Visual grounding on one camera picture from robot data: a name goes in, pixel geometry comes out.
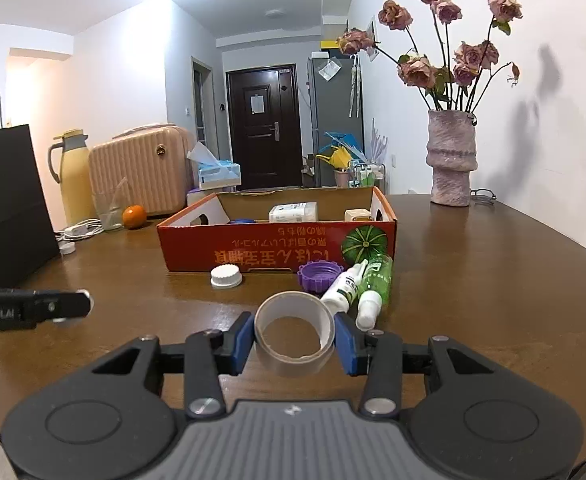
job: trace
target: green pumpkin picture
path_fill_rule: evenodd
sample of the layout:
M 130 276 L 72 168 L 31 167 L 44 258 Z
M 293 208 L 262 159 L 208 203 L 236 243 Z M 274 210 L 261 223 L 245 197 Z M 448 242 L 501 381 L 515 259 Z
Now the green pumpkin picture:
M 342 242 L 342 257 L 350 265 L 370 260 L 373 254 L 387 254 L 387 234 L 371 224 L 356 227 Z

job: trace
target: smoke detector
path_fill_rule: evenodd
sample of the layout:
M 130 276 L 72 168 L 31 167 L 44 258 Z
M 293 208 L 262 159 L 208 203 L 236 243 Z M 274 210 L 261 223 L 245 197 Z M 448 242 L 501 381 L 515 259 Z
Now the smoke detector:
M 264 15 L 267 18 L 271 18 L 272 20 L 275 20 L 277 18 L 281 18 L 282 16 L 284 16 L 286 14 L 286 12 L 284 11 L 284 9 L 271 9 L 271 10 L 267 10 Z

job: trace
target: refrigerator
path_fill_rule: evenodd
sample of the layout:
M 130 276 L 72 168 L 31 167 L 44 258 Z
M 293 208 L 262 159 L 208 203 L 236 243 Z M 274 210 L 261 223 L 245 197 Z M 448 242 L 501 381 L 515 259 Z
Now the refrigerator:
M 332 142 L 329 137 L 324 135 L 324 132 L 338 132 L 352 134 L 355 140 L 358 141 L 362 152 L 366 155 L 364 151 L 361 92 L 359 117 L 356 114 L 355 103 L 353 104 L 352 117 L 349 117 L 351 69 L 355 60 L 350 57 L 337 59 L 336 61 L 339 62 L 342 68 L 329 81 L 319 74 L 319 70 L 326 65 L 327 61 L 326 58 L 313 58 L 308 60 L 307 65 L 313 154 L 316 155 L 323 147 Z M 335 186 L 333 168 L 318 158 L 315 158 L 315 186 Z

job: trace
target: dark brown door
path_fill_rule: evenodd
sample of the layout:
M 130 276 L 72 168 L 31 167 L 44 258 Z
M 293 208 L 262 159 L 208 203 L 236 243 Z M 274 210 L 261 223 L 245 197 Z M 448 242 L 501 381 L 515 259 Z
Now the dark brown door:
M 242 189 L 300 186 L 295 65 L 227 73 L 231 149 Z

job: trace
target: purple bottle cap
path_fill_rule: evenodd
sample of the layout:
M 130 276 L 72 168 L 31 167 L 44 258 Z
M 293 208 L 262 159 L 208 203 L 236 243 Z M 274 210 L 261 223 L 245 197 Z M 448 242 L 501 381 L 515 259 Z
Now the purple bottle cap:
M 297 281 L 307 292 L 324 294 L 343 270 L 343 267 L 335 262 L 308 262 L 298 269 Z

